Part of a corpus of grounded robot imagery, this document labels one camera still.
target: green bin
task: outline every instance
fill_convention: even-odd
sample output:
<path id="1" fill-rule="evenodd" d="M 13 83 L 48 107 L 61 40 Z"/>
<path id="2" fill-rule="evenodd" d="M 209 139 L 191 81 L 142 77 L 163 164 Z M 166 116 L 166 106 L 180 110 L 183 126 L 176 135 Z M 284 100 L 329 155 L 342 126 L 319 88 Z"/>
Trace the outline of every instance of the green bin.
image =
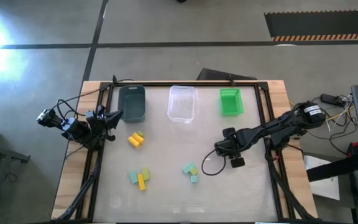
<path id="1" fill-rule="evenodd" d="M 244 112 L 239 89 L 221 89 L 221 109 L 223 116 L 239 115 Z"/>

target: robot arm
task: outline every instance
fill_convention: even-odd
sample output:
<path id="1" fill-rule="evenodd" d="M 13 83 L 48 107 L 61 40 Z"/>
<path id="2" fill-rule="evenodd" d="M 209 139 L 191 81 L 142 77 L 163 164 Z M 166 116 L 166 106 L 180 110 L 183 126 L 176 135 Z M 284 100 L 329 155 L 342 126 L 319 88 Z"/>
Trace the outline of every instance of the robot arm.
<path id="1" fill-rule="evenodd" d="M 291 111 L 282 114 L 275 120 L 255 128 L 223 129 L 224 140 L 216 142 L 214 147 L 218 156 L 228 156 L 233 168 L 244 166 L 240 152 L 249 149 L 260 138 L 269 137 L 270 147 L 277 149 L 288 143 L 290 136 L 304 135 L 306 129 L 320 127 L 325 115 L 320 107 L 307 101 L 294 106 Z"/>

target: teal block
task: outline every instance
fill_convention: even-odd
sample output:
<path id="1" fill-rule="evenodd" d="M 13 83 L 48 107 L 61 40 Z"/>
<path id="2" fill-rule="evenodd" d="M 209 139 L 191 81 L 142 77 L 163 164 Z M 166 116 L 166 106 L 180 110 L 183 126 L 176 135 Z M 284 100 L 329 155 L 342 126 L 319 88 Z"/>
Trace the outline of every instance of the teal block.
<path id="1" fill-rule="evenodd" d="M 133 184 L 137 183 L 137 173 L 135 171 L 129 171 L 129 178 Z"/>
<path id="2" fill-rule="evenodd" d="M 196 165 L 194 165 L 194 163 L 191 162 L 191 163 L 187 164 L 182 170 L 185 174 L 188 174 L 190 172 L 190 170 L 194 167 L 196 167 Z"/>
<path id="3" fill-rule="evenodd" d="M 198 176 L 197 175 L 192 175 L 190 177 L 190 181 L 191 181 L 191 183 L 197 183 L 198 182 Z"/>

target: floor mat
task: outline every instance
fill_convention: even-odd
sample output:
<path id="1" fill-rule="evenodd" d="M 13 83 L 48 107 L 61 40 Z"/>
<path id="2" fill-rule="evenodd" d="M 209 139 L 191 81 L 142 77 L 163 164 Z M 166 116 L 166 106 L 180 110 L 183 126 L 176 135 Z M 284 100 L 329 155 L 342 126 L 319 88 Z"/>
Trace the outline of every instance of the floor mat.
<path id="1" fill-rule="evenodd" d="M 267 12 L 273 41 L 357 40 L 358 10 Z"/>

